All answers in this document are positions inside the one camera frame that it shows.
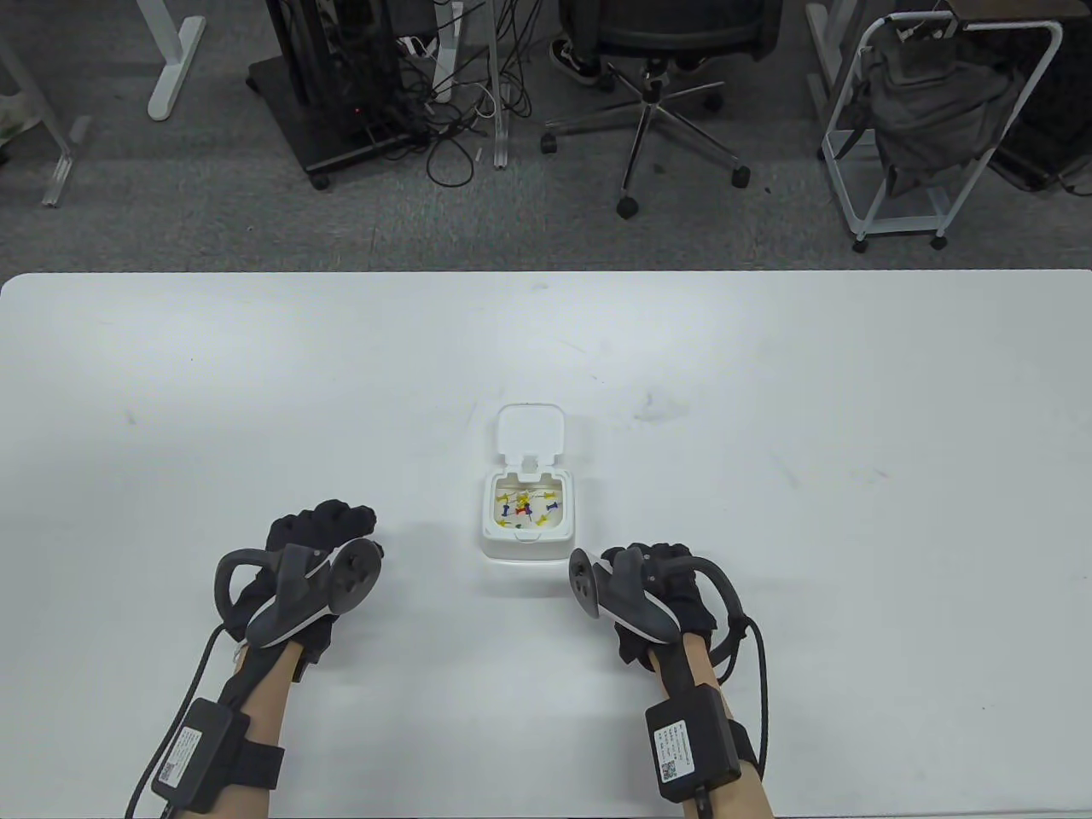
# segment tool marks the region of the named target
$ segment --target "label sticker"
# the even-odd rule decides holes
[[[159,769],[159,775],[156,779],[167,787],[178,787],[178,783],[182,781],[182,774],[186,773],[186,767],[190,763],[190,757],[193,756],[193,751],[197,750],[198,743],[200,741],[200,731],[182,728],[178,732],[178,739],[175,740],[175,745],[170,748],[167,761],[163,763],[163,768]]]
[[[665,785],[672,780],[693,773],[693,753],[690,751],[690,737],[687,736],[685,721],[673,722],[653,732],[652,743],[656,746],[660,781]]]

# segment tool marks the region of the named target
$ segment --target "shoe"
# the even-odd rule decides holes
[[[568,37],[557,37],[549,44],[549,61],[561,73],[581,85],[595,85],[603,76],[603,67],[598,60],[594,64],[581,62],[572,54],[572,40]]]
[[[710,62],[712,60],[709,57],[680,57],[672,60],[668,70],[675,76],[690,79],[709,68]]]
[[[10,97],[0,96],[0,146],[40,121],[41,117],[31,110],[31,104],[22,92]]]

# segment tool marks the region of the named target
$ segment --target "black glove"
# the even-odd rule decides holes
[[[645,546],[643,543],[630,545],[638,546],[642,553],[651,555],[652,560],[646,560],[645,566],[650,562],[654,565],[656,560],[669,560],[674,557],[690,556],[690,549],[680,543],[674,545],[656,543],[652,546]],[[620,546],[607,549],[603,553],[603,559],[613,566],[615,555],[621,550]],[[646,569],[642,571],[642,581],[645,591],[653,597],[667,604],[667,607],[678,619],[679,628],[684,634],[701,634],[705,640],[705,648],[709,649],[710,640],[713,638],[713,630],[716,628],[716,618],[709,613],[709,609],[701,602],[701,592],[698,591],[698,581],[693,572],[673,573],[666,579],[657,578],[652,582],[648,580],[648,575],[649,571]],[[615,626],[615,631],[618,632],[618,656],[622,658],[622,662],[629,665],[637,660],[650,672],[653,670],[652,661],[649,660],[649,650],[652,648],[652,643],[618,625]]]
[[[313,510],[305,509],[299,514],[274,521],[265,538],[265,549],[280,551],[288,544],[295,544],[329,554],[355,537],[370,535],[375,530],[376,513],[368,507],[349,507],[341,500],[324,500]],[[224,624],[227,633],[241,642],[250,618],[275,593],[276,575],[269,569],[260,569],[258,577],[239,594],[230,621]],[[330,648],[330,631],[336,619],[336,616],[328,615],[292,636],[294,642],[304,646],[297,677],[304,665],[318,663],[322,652]]]

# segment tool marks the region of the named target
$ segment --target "open box lid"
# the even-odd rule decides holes
[[[497,415],[497,449],[521,480],[538,477],[565,452],[565,413],[554,404],[509,404]]]

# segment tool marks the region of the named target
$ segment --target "backpack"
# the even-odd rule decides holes
[[[903,41],[891,22],[869,46],[845,108],[853,133],[836,158],[874,129],[895,197],[997,146],[1023,87],[1013,67],[958,36]]]

